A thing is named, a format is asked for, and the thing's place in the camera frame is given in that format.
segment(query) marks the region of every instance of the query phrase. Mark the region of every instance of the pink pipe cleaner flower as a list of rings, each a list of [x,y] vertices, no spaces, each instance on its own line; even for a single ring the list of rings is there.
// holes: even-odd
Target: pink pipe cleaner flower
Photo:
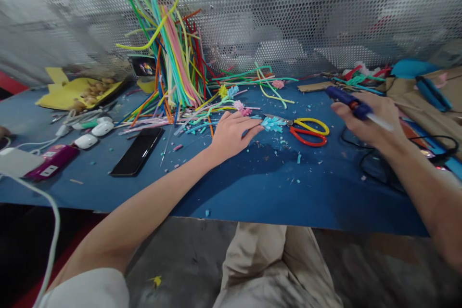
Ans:
[[[275,87],[277,89],[284,88],[284,82],[282,82],[281,80],[272,81],[271,84],[273,85],[273,87]]]
[[[250,108],[244,108],[243,110],[241,110],[241,113],[243,116],[249,116],[252,114],[252,110]]]
[[[232,104],[234,106],[235,109],[237,109],[239,112],[242,111],[244,109],[244,105],[242,102],[240,102],[239,100],[237,101],[234,101],[234,103]]]

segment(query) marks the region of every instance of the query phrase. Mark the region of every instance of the perforated metal sheet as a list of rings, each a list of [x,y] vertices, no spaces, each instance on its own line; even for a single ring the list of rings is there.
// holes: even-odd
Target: perforated metal sheet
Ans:
[[[173,0],[160,0],[171,5]],[[207,60],[244,71],[270,64],[278,74],[427,59],[462,36],[462,0],[181,0],[202,8]],[[142,35],[126,0],[0,0],[0,68],[28,85],[48,81],[44,66],[99,62],[123,75],[125,50]]]

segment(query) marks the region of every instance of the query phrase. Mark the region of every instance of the scissors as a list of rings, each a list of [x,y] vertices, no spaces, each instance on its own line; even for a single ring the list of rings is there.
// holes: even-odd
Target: scissors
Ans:
[[[310,146],[310,147],[322,147],[323,145],[325,145],[327,143],[326,136],[329,135],[330,130],[327,127],[327,125],[325,125],[323,122],[321,122],[318,119],[314,119],[314,118],[298,118],[298,119],[294,119],[294,120],[288,120],[288,119],[284,119],[284,118],[281,118],[281,117],[276,116],[276,115],[273,116],[273,115],[265,114],[264,116],[267,116],[268,118],[279,118],[280,120],[284,121],[285,124],[290,127],[290,132],[292,133],[292,135],[294,135],[297,140],[299,140],[300,142],[302,142],[303,144],[305,144],[307,146]],[[324,131],[316,130],[315,128],[312,128],[311,126],[306,125],[304,122],[316,123],[316,124],[320,125],[324,129]],[[304,127],[307,130],[294,128],[293,127],[294,124],[298,124],[298,125]],[[320,142],[320,143],[308,142],[307,140],[304,140],[303,138],[301,138],[301,136],[298,133],[303,133],[303,134],[319,137],[320,139],[322,139],[322,142]]]

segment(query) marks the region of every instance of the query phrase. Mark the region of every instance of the phone screen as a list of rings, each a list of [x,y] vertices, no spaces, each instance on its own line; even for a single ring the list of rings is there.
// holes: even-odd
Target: phone screen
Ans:
[[[141,171],[144,163],[165,131],[161,128],[143,129],[130,148],[109,173],[114,177],[133,177]]]

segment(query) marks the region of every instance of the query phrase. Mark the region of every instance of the scissors blade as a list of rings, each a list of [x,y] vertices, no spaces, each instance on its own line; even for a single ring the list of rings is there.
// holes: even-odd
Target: scissors blade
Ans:
[[[284,119],[277,115],[270,115],[270,114],[265,114],[265,113],[263,115],[268,118],[279,118],[280,120],[284,121],[287,126],[291,126],[294,123],[293,120]]]

